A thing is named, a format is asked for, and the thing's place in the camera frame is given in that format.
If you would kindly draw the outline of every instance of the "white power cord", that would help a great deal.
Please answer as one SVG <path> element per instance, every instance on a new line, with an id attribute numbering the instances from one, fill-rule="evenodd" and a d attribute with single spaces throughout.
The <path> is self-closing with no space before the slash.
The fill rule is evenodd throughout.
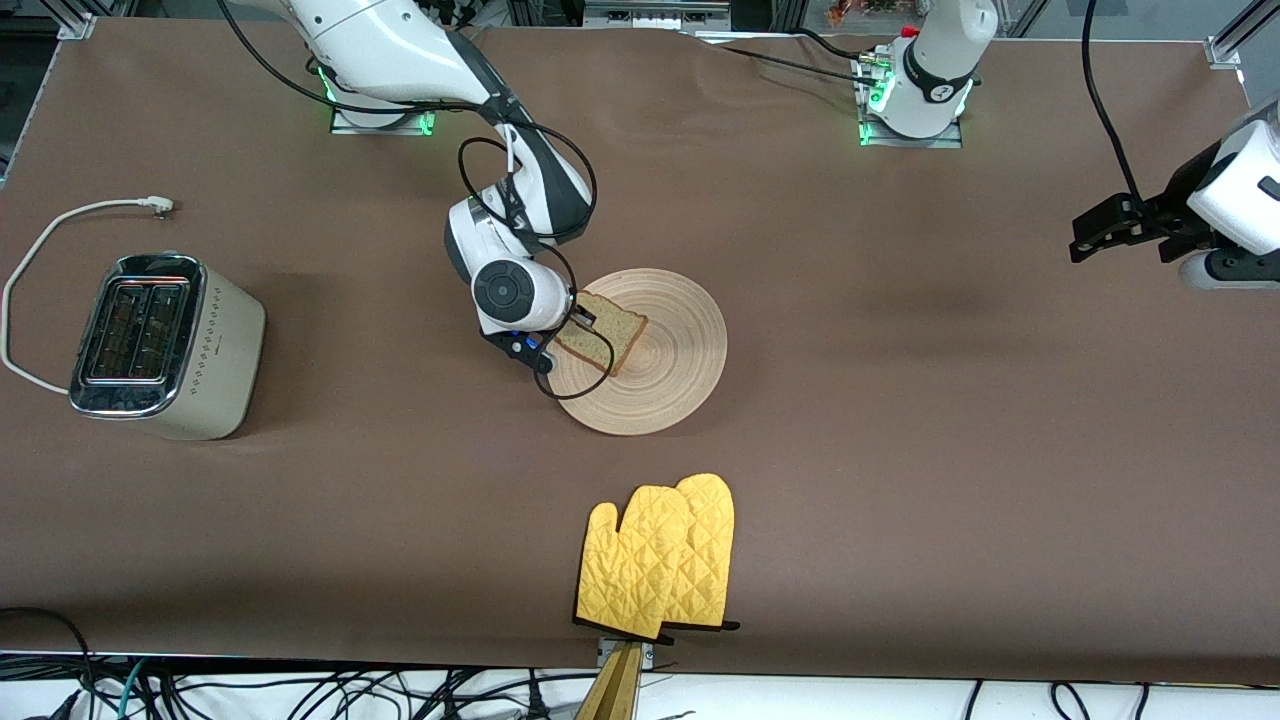
<path id="1" fill-rule="evenodd" d="M 102 210 L 104 208 L 119 208 L 127 205 L 151 208 L 151 210 L 155 211 L 157 215 L 173 210 L 173 200 L 169 200 L 168 197 L 160 197 L 159 195 L 151 195 L 147 197 L 131 197 L 125 200 L 102 200 L 101 202 L 90 202 L 83 208 L 77 208 L 74 210 L 63 213 L 61 215 L 54 218 L 54 222 L 49 223 L 49 227 L 45 228 L 45 232 L 40 233 L 40 237 L 36 238 L 36 242 L 31 245 L 31 250 L 28 250 L 27 255 L 23 256 L 22 261 L 18 263 L 18 268 L 14 269 L 12 275 L 9 275 L 9 282 L 4 283 L 4 301 L 3 301 L 3 307 L 0 307 L 0 359 L 4 360 L 5 366 L 8 366 L 10 370 L 45 389 L 67 395 L 67 388 L 58 387 L 54 383 L 42 380 L 36 375 L 28 373 L 27 370 L 23 370 L 9 356 L 9 305 L 13 297 L 13 286 L 18 284 L 18 278 L 20 278 L 22 274 L 27 272 L 27 266 L 31 265 L 31 261 L 36 258 L 36 254 L 40 252 L 41 246 L 44 246 L 45 241 L 49 240 L 49 236 L 51 236 L 54 231 L 58 229 L 58 225 L 63 224 L 70 218 L 74 218 L 76 215 L 83 215 L 84 213 L 92 213 L 93 210 Z"/>

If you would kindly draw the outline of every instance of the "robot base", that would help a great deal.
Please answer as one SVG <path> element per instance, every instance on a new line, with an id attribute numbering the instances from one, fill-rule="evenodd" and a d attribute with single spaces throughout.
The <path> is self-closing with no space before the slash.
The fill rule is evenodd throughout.
<path id="1" fill-rule="evenodd" d="M 879 45 L 873 54 L 864 54 L 858 60 L 850 60 L 854 77 L 869 77 L 881 85 L 854 83 L 854 97 L 858 102 L 858 138 L 861 145 L 886 145 L 890 147 L 941 147 L 957 150 L 964 146 L 960 136 L 960 120 L 952 119 L 947 129 L 927 137 L 905 137 L 892 129 L 879 117 L 870 111 L 872 97 L 883 90 L 886 73 L 890 68 L 892 49 Z"/>
<path id="2" fill-rule="evenodd" d="M 384 127 L 358 126 L 339 110 L 329 119 L 329 132 L 333 135 L 396 135 L 402 137 L 422 137 L 435 132 L 435 113 L 416 113 L 411 115 L 392 115 L 396 122 Z"/>

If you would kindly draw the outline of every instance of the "toaster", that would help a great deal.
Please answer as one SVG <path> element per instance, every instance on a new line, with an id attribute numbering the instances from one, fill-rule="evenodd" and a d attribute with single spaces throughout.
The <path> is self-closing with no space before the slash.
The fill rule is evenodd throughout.
<path id="1" fill-rule="evenodd" d="M 248 410 L 266 311 L 207 265 L 122 258 L 102 279 L 68 386 L 83 415 L 169 439 L 216 439 Z"/>

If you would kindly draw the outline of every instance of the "black cable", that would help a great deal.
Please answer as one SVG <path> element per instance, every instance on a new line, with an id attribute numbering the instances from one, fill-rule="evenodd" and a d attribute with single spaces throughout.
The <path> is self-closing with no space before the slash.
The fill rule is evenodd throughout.
<path id="1" fill-rule="evenodd" d="M 568 264 L 568 259 L 566 259 L 564 254 L 561 252 L 559 250 L 552 247 L 550 245 L 547 246 L 547 250 L 549 250 L 552 252 L 552 255 L 559 258 L 561 264 L 564 265 L 564 272 L 568 273 L 570 302 L 573 304 L 573 305 L 576 305 L 577 304 L 577 290 L 579 290 L 579 287 L 577 287 L 577 277 L 573 274 L 573 266 Z M 564 314 L 564 318 L 561 319 L 559 324 L 556 325 L 556 329 L 553 329 L 552 332 L 549 332 L 545 336 L 543 336 L 543 341 L 539 342 L 538 347 L 534 350 L 534 363 L 532 363 L 532 365 L 534 365 L 534 384 L 538 386 L 538 389 L 541 391 L 543 395 L 545 395 L 547 397 L 550 397 L 552 400 L 577 400 L 580 397 L 585 397 L 586 395 L 594 392 L 598 387 L 600 387 L 600 386 L 604 384 L 604 380 L 609 379 L 609 373 L 613 372 L 613 364 L 617 361 L 617 356 L 614 354 L 616 351 L 613 350 L 613 343 L 609 342 L 609 338 L 607 338 L 603 334 L 598 333 L 595 331 L 595 328 L 593 328 L 590 325 L 579 324 L 579 327 L 582 328 L 584 331 L 586 331 L 586 332 L 594 334 L 595 337 L 600 338 L 600 342 L 603 342 L 604 346 L 609 350 L 609 363 L 604 366 L 604 373 L 600 374 L 600 378 L 598 380 L 595 380 L 586 389 L 579 391 L 579 392 L 575 392 L 575 393 L 570 393 L 570 395 L 556 395 L 556 391 L 553 391 L 552 388 L 544 386 L 543 384 L 543 375 L 541 375 L 541 373 L 538 372 L 538 360 L 543 355 L 547 354 L 547 348 L 550 347 L 552 341 L 556 340 L 556 336 L 558 336 L 559 332 L 564 329 L 564 325 L 568 324 L 568 322 L 570 322 L 570 319 L 572 316 L 573 316 L 573 309 L 571 307 L 570 311 Z"/>
<path id="2" fill-rule="evenodd" d="M 488 137 L 472 137 L 472 138 L 467 138 L 467 140 L 462 141 L 462 145 L 458 146 L 458 174 L 462 176 L 462 184 L 463 184 L 463 187 L 467 188 L 467 192 L 471 193 L 471 197 L 476 201 L 476 205 L 479 205 L 480 209 L 483 209 L 494 220 L 497 220 L 497 222 L 502 223 L 503 225 L 506 225 L 507 229 L 509 229 L 513 233 L 517 233 L 517 234 L 529 234 L 529 236 L 536 237 L 538 240 L 561 240 L 563 237 L 575 236 L 579 232 L 581 232 L 584 228 L 586 228 L 586 224 L 589 222 L 591 222 L 591 215 L 595 214 L 595 204 L 596 204 L 596 201 L 599 200 L 599 196 L 600 196 L 599 195 L 599 188 L 598 188 L 596 182 L 595 182 L 595 167 L 591 165 L 591 161 L 586 158 L 586 152 L 582 152 L 582 149 L 579 147 L 577 143 L 575 143 L 572 140 L 570 140 L 568 137 L 566 137 L 563 133 L 557 132 L 557 131 L 554 131 L 554 129 L 552 129 L 552 128 L 549 128 L 547 126 L 535 123 L 532 120 L 527 120 L 526 122 L 526 120 L 509 119 L 509 120 L 504 120 L 504 122 L 507 124 L 512 126 L 512 127 L 518 127 L 518 128 L 525 128 L 525 129 L 532 129 L 532 131 L 540 132 L 543 135 L 549 135 L 549 136 L 554 137 L 556 140 L 563 142 L 564 146 L 568 147 L 573 152 L 573 155 L 577 156 L 579 160 L 581 160 L 582 167 L 586 169 L 586 178 L 588 178 L 588 183 L 590 184 L 590 190 L 591 190 L 591 201 L 588 204 L 586 211 L 582 214 L 582 218 L 579 219 L 576 223 L 573 223 L 571 227 L 568 227 L 566 229 L 562 229 L 559 232 L 540 233 L 540 232 L 534 232 L 531 229 L 524 229 L 524 228 L 516 227 L 516 222 L 515 220 L 512 220 L 511 218 L 507 218 L 506 215 L 498 213 L 497 210 L 494 210 L 493 208 L 490 208 L 488 204 L 485 204 L 484 199 L 480 197 L 480 192 L 471 183 L 471 177 L 467 174 L 467 164 L 466 164 L 466 158 L 463 155 L 463 151 L 467 149 L 467 146 L 474 145 L 476 142 L 483 142 L 485 145 L 492 145 L 494 147 L 500 147 L 503 151 L 507 150 L 507 146 L 504 143 L 500 143 L 500 142 L 498 142 L 495 140 L 490 140 Z"/>
<path id="3" fill-rule="evenodd" d="M 164 675 L 161 675 L 161 678 L 160 678 L 160 694 L 163 697 L 170 698 L 173 702 L 177 703 L 178 715 L 174 716 L 174 720 L 178 720 L 179 716 L 180 716 L 180 720 L 191 720 L 191 715 L 187 712 L 187 708 L 184 707 L 183 700 L 178 694 L 178 683 L 177 683 L 177 680 L 174 680 L 173 674 L 165 673 Z"/>
<path id="4" fill-rule="evenodd" d="M 547 678 L 539 678 L 538 682 L 539 683 L 556 683 L 556 682 L 559 682 L 559 680 L 588 680 L 588 679 L 595 679 L 596 676 L 598 676 L 596 673 L 568 673 L 568 674 L 564 674 L 564 675 L 550 675 L 550 676 L 547 676 Z M 457 720 L 458 719 L 458 714 L 462 712 L 463 710 L 466 710 L 467 706 L 471 705 L 472 702 L 483 702 L 485 700 L 492 700 L 493 697 L 498 696 L 499 693 L 504 693 L 504 692 L 507 692 L 509 689 L 520 688 L 520 687 L 524 687 L 524 685 L 527 685 L 527 684 L 529 684 L 529 680 L 516 680 L 515 683 L 507 683 L 506 685 L 498 685 L 497 688 L 488 689 L 488 691 L 485 691 L 485 692 L 483 692 L 483 693 L 480 693 L 477 696 L 474 696 L 471 700 L 460 703 L 458 708 L 454 712 L 447 712 L 447 714 L 442 715 L 439 720 Z"/>
<path id="5" fill-rule="evenodd" d="M 143 715 L 146 717 L 161 717 L 160 710 L 156 706 L 156 696 L 151 689 L 151 682 L 145 675 L 138 675 L 137 678 L 137 692 L 138 697 L 142 698 L 142 707 L 146 710 Z"/>
<path id="6" fill-rule="evenodd" d="M 552 712 L 543 702 L 543 691 L 538 687 L 538 671 L 532 667 L 529 669 L 529 712 L 525 714 L 527 720 L 550 720 Z"/>
<path id="7" fill-rule="evenodd" d="M 792 63 L 791 60 L 783 60 L 782 58 L 774 58 L 772 55 L 762 55 L 759 53 L 751 53 L 750 50 L 740 50 L 737 47 L 727 47 L 724 45 L 721 45 L 721 47 L 723 47 L 724 50 L 728 50 L 730 53 L 737 53 L 739 55 L 746 55 L 748 58 L 755 58 L 758 60 L 767 60 L 769 63 L 777 63 L 780 65 L 786 65 L 788 68 L 796 68 L 796 69 L 805 70 L 805 72 L 809 72 L 809 73 L 818 73 L 820 76 L 836 77 L 836 78 L 840 78 L 840 79 L 844 79 L 844 81 L 849 81 L 849 82 L 852 82 L 852 83 L 876 85 L 876 81 L 872 79 L 872 78 L 869 78 L 869 77 L 858 77 L 858 76 L 851 76 L 849 73 L 837 73 L 835 70 L 824 70 L 822 68 L 815 68 L 813 65 L 805 65 L 804 63 Z"/>
<path id="8" fill-rule="evenodd" d="M 1089 4 L 1084 8 L 1084 33 L 1080 38 L 1080 64 L 1084 69 L 1084 87 L 1089 91 L 1089 100 L 1093 101 L 1093 109 L 1098 114 L 1098 120 L 1102 122 L 1102 129 L 1106 131 L 1107 138 L 1111 140 L 1111 150 L 1115 151 L 1116 161 L 1120 163 L 1120 173 L 1124 176 L 1124 182 L 1129 187 L 1129 195 L 1133 196 L 1134 201 L 1139 205 L 1142 204 L 1142 193 L 1138 192 L 1138 182 L 1133 177 L 1133 169 L 1129 167 L 1129 158 L 1125 156 L 1124 145 L 1120 143 L 1120 136 L 1116 133 L 1115 126 L 1111 124 L 1111 117 L 1107 115 L 1107 109 L 1102 105 L 1102 97 L 1098 95 L 1098 87 L 1093 83 L 1093 59 L 1089 55 L 1089 47 L 1093 44 L 1093 14 L 1098 9 L 1098 0 L 1089 0 Z"/>
<path id="9" fill-rule="evenodd" d="M 262 65 L 262 69 L 270 73 L 271 77 L 274 77 L 275 79 L 283 82 L 294 92 L 305 95 L 306 97 L 310 97 L 311 100 L 315 100 L 321 105 L 328 105 L 329 108 L 333 108 L 335 110 L 347 110 L 349 113 L 366 113 L 370 115 L 401 115 L 404 113 L 430 113 L 435 110 L 477 110 L 480 108 L 474 102 L 416 102 L 416 104 L 406 104 L 399 108 L 361 108 L 360 105 L 348 105 L 346 102 L 337 102 L 334 100 L 329 100 L 324 95 L 311 92 L 310 90 L 293 82 L 292 79 L 285 77 L 280 70 L 275 69 L 275 67 L 273 67 L 271 63 L 266 61 L 266 58 L 264 58 L 262 54 L 259 53 L 256 47 L 253 47 L 253 44 L 248 41 L 248 37 L 244 37 L 244 31 L 241 29 L 239 23 L 236 22 L 236 18 L 232 15 L 230 8 L 227 6 L 227 0 L 215 0 L 215 1 L 218 3 L 218 9 L 221 10 L 223 13 L 223 18 L 227 19 L 227 24 L 230 26 L 232 32 L 236 33 L 236 38 L 239 40 L 241 45 L 244 46 L 244 50 L 248 50 L 248 54 L 252 55 L 255 60 L 257 60 L 257 64 Z"/>
<path id="10" fill-rule="evenodd" d="M 1084 70 L 1084 87 L 1089 91 L 1093 110 L 1102 123 L 1102 129 L 1107 133 L 1107 140 L 1111 141 L 1111 150 L 1115 152 L 1116 163 L 1120 165 L 1120 174 L 1124 176 L 1125 187 L 1129 188 L 1129 195 L 1133 197 L 1134 209 L 1138 211 L 1139 218 L 1166 236 L 1193 236 L 1196 233 L 1188 233 L 1181 229 L 1174 231 L 1165 227 L 1156 219 L 1142 192 L 1138 191 L 1138 181 L 1134 179 L 1133 168 L 1129 167 L 1129 158 L 1125 155 L 1124 145 L 1120 142 L 1120 135 L 1116 132 L 1115 126 L 1111 124 L 1111 117 L 1107 114 L 1106 106 L 1102 105 L 1102 96 L 1098 95 L 1098 87 L 1093 82 L 1093 58 L 1089 54 L 1089 49 L 1093 45 L 1093 15 L 1097 8 L 1098 0 L 1089 0 L 1089 4 L 1084 8 L 1084 31 L 1080 35 L 1080 65 Z"/>
<path id="11" fill-rule="evenodd" d="M 381 678 L 378 678 L 376 680 L 370 680 L 369 684 L 366 684 L 364 688 L 360 688 L 358 691 L 356 691 L 353 693 L 349 693 L 349 694 L 344 689 L 343 691 L 343 700 L 342 700 L 340 703 L 338 703 L 338 710 L 334 711 L 333 720 L 338 720 L 338 716 L 342 715 L 344 710 L 349 714 L 351 712 L 351 706 L 357 700 L 360 700 L 360 696 L 362 696 L 362 694 L 376 694 L 376 693 L 374 693 L 374 689 L 378 688 L 379 685 L 381 685 L 383 683 L 385 683 L 387 680 L 392 679 L 393 676 L 396 676 L 397 673 L 398 673 L 397 670 L 387 673 Z"/>
<path id="12" fill-rule="evenodd" d="M 307 691 L 307 694 L 302 696 L 302 700 L 300 700 L 298 703 L 293 706 L 293 710 L 289 711 L 289 716 L 288 716 L 287 720 L 293 720 L 293 716 L 297 715 L 298 711 L 302 710 L 302 706 L 306 705 L 308 700 L 311 700 L 311 696 L 316 694 L 326 684 L 333 683 L 333 682 L 338 680 L 339 678 L 342 678 L 342 673 L 334 673 L 334 674 L 329 675 L 328 678 L 325 678 L 324 680 L 320 680 L 319 683 L 316 683 L 316 687 L 314 687 L 310 691 Z"/>
<path id="13" fill-rule="evenodd" d="M 76 637 L 76 644 L 78 644 L 81 648 L 81 657 L 84 661 L 84 678 L 81 679 L 81 685 L 84 687 L 87 683 L 86 689 L 88 691 L 88 716 L 96 717 L 95 702 L 97 700 L 97 691 L 93 688 L 93 685 L 96 684 L 93 680 L 93 664 L 90 660 L 92 652 L 90 652 L 88 642 L 84 641 L 83 633 L 79 632 L 79 628 L 76 626 L 76 623 L 72 623 L 61 612 L 54 612 L 52 610 L 47 610 L 45 607 L 31 607 L 31 606 L 0 607 L 0 615 L 38 615 L 41 618 L 49 618 L 51 620 L 56 620 L 58 623 L 61 623 L 68 630 L 72 632 L 72 635 Z"/>
<path id="14" fill-rule="evenodd" d="M 334 685 L 334 688 L 332 691 L 326 692 L 326 693 L 324 693 L 323 696 L 320 696 L 320 698 L 316 700 L 306 712 L 303 712 L 302 715 L 298 715 L 298 720 L 307 720 L 307 717 L 311 717 L 311 714 L 315 712 L 316 710 L 320 710 L 320 706 L 324 705 L 324 702 L 326 700 L 329 700 L 334 694 L 342 692 L 342 689 L 344 687 L 347 687 L 348 684 L 351 684 L 351 683 L 353 683 L 356 680 L 362 680 L 364 675 L 365 675 L 364 673 L 356 673 L 351 678 L 337 679 L 337 684 Z M 307 693 L 307 697 L 311 697 L 311 694 L 312 693 Z M 292 719 L 293 719 L 293 712 L 289 712 L 289 716 L 288 716 L 287 720 L 292 720 Z"/>
<path id="15" fill-rule="evenodd" d="M 973 706 L 978 705 L 978 691 L 982 689 L 982 678 L 973 682 L 973 689 L 969 692 L 969 702 L 964 706 L 964 720 L 973 720 Z"/>
<path id="16" fill-rule="evenodd" d="M 1061 717 L 1062 720 L 1075 720 L 1074 717 L 1068 715 L 1066 711 L 1062 710 L 1062 706 L 1057 702 L 1059 688 L 1066 688 L 1066 692 L 1071 693 L 1071 697 L 1075 698 L 1075 706 L 1080 708 L 1080 715 L 1084 717 L 1084 720 L 1091 720 L 1089 708 L 1084 707 L 1084 701 L 1080 700 L 1080 693 L 1075 692 L 1075 688 L 1071 687 L 1071 683 L 1053 683 L 1048 687 L 1048 698 L 1053 702 L 1053 710 L 1057 711 L 1057 716 Z"/>
<path id="17" fill-rule="evenodd" d="M 1142 714 L 1147 711 L 1147 697 L 1151 696 L 1151 683 L 1140 683 L 1142 694 L 1138 696 L 1138 708 L 1133 711 L 1133 720 L 1142 720 Z"/>
<path id="18" fill-rule="evenodd" d="M 861 53 L 850 53 L 847 50 L 841 50 L 840 47 L 836 47 L 835 45 L 827 42 L 826 37 L 818 35 L 817 32 L 806 27 L 791 28 L 787 31 L 787 35 L 803 35 L 809 40 L 813 40 L 818 45 L 822 45 L 822 49 L 826 50 L 827 53 L 831 53 L 832 55 L 837 58 L 844 58 L 846 60 L 856 60 L 858 56 L 861 55 Z"/>
<path id="19" fill-rule="evenodd" d="M 463 669 L 451 669 L 444 676 L 444 682 L 440 683 L 435 692 L 428 697 L 416 712 L 411 715 L 410 720 L 425 720 L 428 715 L 440 707 L 443 702 L 453 697 L 453 692 L 466 684 L 471 678 L 479 675 L 481 670 L 476 667 L 463 667 Z"/>

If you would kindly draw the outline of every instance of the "toast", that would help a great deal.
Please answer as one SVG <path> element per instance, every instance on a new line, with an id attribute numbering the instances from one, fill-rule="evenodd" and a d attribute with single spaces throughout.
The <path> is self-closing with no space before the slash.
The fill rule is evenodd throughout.
<path id="1" fill-rule="evenodd" d="M 635 347 L 636 338 L 649 324 L 649 318 L 620 307 L 608 297 L 586 291 L 577 293 L 577 304 L 595 315 L 591 328 L 613 345 L 613 370 L 609 377 L 617 377 L 631 348 Z M 602 373 L 609 366 L 609 348 L 600 342 L 600 338 L 572 320 L 556 336 L 556 342 L 575 357 L 595 365 Z"/>

